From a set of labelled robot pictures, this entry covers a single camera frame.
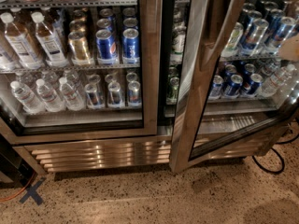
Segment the red bull can right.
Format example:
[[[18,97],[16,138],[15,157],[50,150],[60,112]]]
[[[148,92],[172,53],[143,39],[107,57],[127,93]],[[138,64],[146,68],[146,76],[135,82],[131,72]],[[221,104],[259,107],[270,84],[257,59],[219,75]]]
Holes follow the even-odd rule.
[[[128,84],[128,105],[141,106],[140,83],[132,81]]]

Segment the water bottle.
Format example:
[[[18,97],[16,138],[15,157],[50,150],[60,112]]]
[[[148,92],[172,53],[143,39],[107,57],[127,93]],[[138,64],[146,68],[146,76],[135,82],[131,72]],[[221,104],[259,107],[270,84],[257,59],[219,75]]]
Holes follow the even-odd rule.
[[[66,77],[59,79],[60,92],[64,97],[66,106],[69,110],[79,111],[84,108],[85,103],[74,83]]]
[[[49,82],[38,79],[36,91],[49,112],[59,112],[65,109],[64,101]]]
[[[45,111],[44,104],[26,84],[19,81],[12,81],[10,88],[13,96],[23,105],[27,113],[37,114]]]

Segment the blue can lower middle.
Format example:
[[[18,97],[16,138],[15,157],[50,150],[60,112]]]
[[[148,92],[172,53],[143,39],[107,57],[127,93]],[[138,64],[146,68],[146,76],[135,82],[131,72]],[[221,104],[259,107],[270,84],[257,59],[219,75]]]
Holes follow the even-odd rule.
[[[243,77],[237,74],[228,77],[223,88],[223,95],[226,97],[235,97],[239,94],[239,90],[243,84]]]

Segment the silver blue can far right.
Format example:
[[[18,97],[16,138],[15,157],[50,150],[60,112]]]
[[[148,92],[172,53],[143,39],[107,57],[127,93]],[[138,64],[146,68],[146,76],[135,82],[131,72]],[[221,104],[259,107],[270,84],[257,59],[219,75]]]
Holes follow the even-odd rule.
[[[277,53],[282,42],[285,41],[292,29],[296,25],[296,20],[292,17],[282,17],[277,29],[265,41],[265,49],[268,53]]]

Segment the gold soda can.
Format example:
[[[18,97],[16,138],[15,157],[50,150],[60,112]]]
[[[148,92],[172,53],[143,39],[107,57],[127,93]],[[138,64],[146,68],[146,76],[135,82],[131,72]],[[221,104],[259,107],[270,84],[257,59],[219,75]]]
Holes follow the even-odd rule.
[[[72,51],[72,62],[77,66],[94,65],[94,59],[89,49],[88,40],[83,32],[71,32],[68,44]]]

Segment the red bull can middle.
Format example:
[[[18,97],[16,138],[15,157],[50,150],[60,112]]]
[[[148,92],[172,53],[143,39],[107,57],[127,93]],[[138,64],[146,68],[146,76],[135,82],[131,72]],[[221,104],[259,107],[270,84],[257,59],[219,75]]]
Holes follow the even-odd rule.
[[[123,107],[123,95],[121,85],[117,81],[110,82],[108,84],[108,102],[109,107]]]

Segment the stainless steel fridge base grille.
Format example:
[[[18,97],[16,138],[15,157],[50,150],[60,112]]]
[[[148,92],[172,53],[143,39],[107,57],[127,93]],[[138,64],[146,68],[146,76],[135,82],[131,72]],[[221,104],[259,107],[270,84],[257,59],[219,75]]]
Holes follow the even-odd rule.
[[[162,128],[156,136],[26,144],[15,150],[40,175],[161,163],[179,173],[206,161],[262,156],[286,130],[282,123],[250,125],[234,132],[199,133],[192,145],[176,145]]]

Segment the water bottle left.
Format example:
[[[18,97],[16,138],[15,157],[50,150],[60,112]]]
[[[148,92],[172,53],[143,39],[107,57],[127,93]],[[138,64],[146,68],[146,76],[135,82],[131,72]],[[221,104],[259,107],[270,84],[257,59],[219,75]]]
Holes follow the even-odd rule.
[[[13,96],[23,105],[27,113],[37,114],[45,111],[44,104],[26,84],[19,81],[12,81],[10,88]]]

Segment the tea bottle white cap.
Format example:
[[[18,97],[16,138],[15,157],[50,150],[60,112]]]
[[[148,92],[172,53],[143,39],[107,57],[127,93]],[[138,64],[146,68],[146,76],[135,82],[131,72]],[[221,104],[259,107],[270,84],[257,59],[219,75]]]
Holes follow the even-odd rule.
[[[0,18],[5,25],[5,38],[18,55],[21,65],[31,70],[41,68],[44,65],[42,54],[28,29],[8,12],[1,14]]]
[[[56,67],[66,66],[65,47],[55,28],[41,12],[34,12],[31,17],[36,25],[36,38],[48,57],[48,64]]]

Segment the tea bottle white cap left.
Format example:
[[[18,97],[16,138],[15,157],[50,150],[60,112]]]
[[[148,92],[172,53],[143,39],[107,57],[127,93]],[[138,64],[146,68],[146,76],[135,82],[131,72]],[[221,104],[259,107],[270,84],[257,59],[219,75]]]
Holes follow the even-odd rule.
[[[41,68],[44,65],[42,54],[28,29],[8,12],[1,14],[0,18],[5,25],[5,38],[18,55],[21,65],[31,70]]]

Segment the silver blue energy can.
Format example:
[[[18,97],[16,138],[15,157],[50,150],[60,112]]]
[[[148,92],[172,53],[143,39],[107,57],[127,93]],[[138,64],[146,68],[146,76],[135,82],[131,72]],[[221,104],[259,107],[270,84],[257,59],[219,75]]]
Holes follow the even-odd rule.
[[[256,19],[253,21],[249,30],[246,32],[245,37],[240,43],[240,53],[242,55],[251,56],[255,52],[262,41],[268,25],[268,21],[264,19]]]

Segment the blue pepsi can left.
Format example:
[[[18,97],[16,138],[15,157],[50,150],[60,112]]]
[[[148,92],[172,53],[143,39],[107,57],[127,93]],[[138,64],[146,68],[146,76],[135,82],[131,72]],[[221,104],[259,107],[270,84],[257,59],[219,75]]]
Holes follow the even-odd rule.
[[[96,45],[98,49],[98,61],[101,64],[113,64],[117,61],[116,42],[109,30],[101,29],[96,33]]]

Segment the water bottle middle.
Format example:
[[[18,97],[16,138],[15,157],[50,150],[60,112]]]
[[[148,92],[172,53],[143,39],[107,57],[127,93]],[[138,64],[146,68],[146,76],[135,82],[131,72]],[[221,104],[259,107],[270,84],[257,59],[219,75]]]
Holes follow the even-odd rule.
[[[59,112],[65,109],[64,101],[49,82],[38,79],[36,91],[49,112]]]

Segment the water bottle right compartment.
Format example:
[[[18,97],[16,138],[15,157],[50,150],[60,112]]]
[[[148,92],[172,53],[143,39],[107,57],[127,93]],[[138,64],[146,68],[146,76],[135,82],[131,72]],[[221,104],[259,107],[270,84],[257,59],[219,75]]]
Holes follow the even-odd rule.
[[[260,89],[258,94],[262,97],[270,97],[274,95],[277,90],[286,83],[286,81],[292,77],[292,72],[295,70],[293,64],[280,67],[273,75],[268,77]]]

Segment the blue pepsi can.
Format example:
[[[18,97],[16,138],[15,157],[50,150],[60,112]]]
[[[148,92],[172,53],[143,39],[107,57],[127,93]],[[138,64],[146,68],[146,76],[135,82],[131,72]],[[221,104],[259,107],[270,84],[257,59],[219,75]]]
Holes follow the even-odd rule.
[[[134,28],[125,29],[122,33],[122,55],[128,63],[139,61],[139,32]]]
[[[101,64],[113,64],[117,61],[116,42],[109,30],[101,29],[96,33],[96,45],[98,49],[98,61]]]

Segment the tea bottle white cap right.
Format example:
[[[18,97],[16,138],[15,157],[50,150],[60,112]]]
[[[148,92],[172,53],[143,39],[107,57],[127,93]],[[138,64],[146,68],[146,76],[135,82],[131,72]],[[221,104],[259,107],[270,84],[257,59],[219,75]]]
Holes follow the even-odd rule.
[[[31,17],[36,25],[36,38],[48,57],[48,64],[56,67],[66,66],[65,47],[55,28],[41,12],[34,12]]]

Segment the blue tape cross marker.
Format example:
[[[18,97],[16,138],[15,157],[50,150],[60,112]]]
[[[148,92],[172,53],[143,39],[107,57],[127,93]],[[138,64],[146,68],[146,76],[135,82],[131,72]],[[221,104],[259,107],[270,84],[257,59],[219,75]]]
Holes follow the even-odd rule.
[[[32,198],[37,205],[43,203],[42,197],[38,194],[37,189],[44,183],[45,177],[40,178],[34,185],[30,185],[26,189],[26,193],[20,199],[20,203],[25,203],[29,198]]]

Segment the glass fridge door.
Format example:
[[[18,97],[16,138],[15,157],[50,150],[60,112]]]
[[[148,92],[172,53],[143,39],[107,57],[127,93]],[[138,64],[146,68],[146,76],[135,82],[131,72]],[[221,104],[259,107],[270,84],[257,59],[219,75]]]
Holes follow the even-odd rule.
[[[24,68],[18,55],[5,38],[1,20],[1,134],[13,146],[48,144],[83,140],[130,138],[156,132],[158,72],[160,58],[161,17],[163,0],[1,0],[1,14],[8,12],[23,24],[41,51],[44,65],[36,70]],[[62,39],[67,62],[64,67],[48,64],[47,55],[39,44],[36,25],[31,14],[41,12]],[[134,28],[139,32],[139,61],[128,63],[122,55],[122,33]],[[118,58],[113,64],[98,61],[96,33],[109,30],[115,39]],[[71,32],[83,32],[88,40],[94,65],[77,66],[72,62],[68,44]],[[72,81],[85,106],[79,111],[69,110],[60,92],[59,79]],[[26,84],[44,104],[36,91],[36,81],[51,84],[65,104],[59,112],[27,113],[13,96],[12,81]],[[121,85],[124,106],[109,107],[108,84]],[[140,83],[141,106],[128,105],[128,84]],[[103,94],[103,108],[91,109],[85,86],[95,84]]]
[[[292,17],[296,25],[298,0],[186,0],[185,44],[180,77],[169,81],[169,91],[177,96],[172,140],[176,145],[193,144],[199,133],[234,132],[250,125],[285,124],[298,114],[298,63],[284,60],[278,52],[268,53],[265,41],[277,29],[282,17]],[[256,19],[268,21],[268,28],[251,56],[240,53],[240,43]],[[235,24],[243,25],[238,53],[221,57]],[[247,78],[259,74],[264,81],[280,67],[293,64],[292,77],[270,97],[246,96],[242,87]],[[239,94],[223,95],[231,75],[243,77]],[[221,96],[209,99],[213,77],[223,78]]]

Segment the red bull can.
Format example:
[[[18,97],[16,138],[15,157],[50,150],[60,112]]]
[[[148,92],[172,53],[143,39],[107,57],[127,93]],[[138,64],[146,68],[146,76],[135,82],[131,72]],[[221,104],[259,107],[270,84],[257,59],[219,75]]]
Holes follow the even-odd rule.
[[[132,81],[128,84],[128,105],[141,106],[140,83]]]
[[[89,108],[98,109],[105,106],[103,94],[98,90],[95,84],[88,83],[84,90],[88,99],[87,106]]]
[[[108,102],[109,107],[123,107],[123,95],[121,85],[117,81],[110,82],[108,84]]]

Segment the blue can lower right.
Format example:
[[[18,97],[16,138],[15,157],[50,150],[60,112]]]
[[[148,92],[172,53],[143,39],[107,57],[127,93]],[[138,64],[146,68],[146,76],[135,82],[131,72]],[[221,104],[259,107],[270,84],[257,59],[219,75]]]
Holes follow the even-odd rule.
[[[255,95],[257,90],[262,86],[263,78],[261,75],[253,73],[251,74],[242,87],[242,94],[246,96]]]

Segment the blue can lower left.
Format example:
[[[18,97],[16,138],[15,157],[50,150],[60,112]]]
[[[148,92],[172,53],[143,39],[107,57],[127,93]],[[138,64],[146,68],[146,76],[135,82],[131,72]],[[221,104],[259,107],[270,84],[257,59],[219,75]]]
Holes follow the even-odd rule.
[[[223,78],[219,75],[214,76],[208,98],[218,99],[221,96],[222,85],[223,85]]]

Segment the red bull can left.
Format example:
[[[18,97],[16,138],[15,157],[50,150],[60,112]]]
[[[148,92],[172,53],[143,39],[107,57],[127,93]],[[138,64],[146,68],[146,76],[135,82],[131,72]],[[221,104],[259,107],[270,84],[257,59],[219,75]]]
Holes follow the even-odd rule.
[[[105,106],[103,94],[98,90],[95,84],[88,83],[84,90],[88,99],[87,106],[89,108],[98,109]]]

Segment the blue pepsi can right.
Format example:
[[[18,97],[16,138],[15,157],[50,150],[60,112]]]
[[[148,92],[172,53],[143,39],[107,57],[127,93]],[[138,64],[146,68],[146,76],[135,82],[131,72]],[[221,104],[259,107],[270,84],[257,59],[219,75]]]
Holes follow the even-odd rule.
[[[139,32],[134,28],[125,29],[122,33],[122,55],[128,63],[139,61]]]

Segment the white 7up can right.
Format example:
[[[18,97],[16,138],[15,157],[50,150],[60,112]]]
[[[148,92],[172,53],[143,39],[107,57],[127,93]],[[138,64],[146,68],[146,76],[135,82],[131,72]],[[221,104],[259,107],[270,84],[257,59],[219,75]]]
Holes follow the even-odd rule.
[[[231,35],[228,39],[227,44],[225,45],[221,57],[231,57],[235,56],[238,53],[238,43],[243,35],[244,28],[243,25],[239,22],[235,24],[234,30],[231,32]]]

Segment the water bottle right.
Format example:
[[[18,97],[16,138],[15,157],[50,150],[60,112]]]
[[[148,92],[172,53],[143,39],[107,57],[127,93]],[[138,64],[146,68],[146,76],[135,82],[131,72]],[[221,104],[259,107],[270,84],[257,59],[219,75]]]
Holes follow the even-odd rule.
[[[66,106],[69,110],[79,111],[84,108],[85,103],[74,83],[66,77],[59,79],[60,92],[64,97]]]

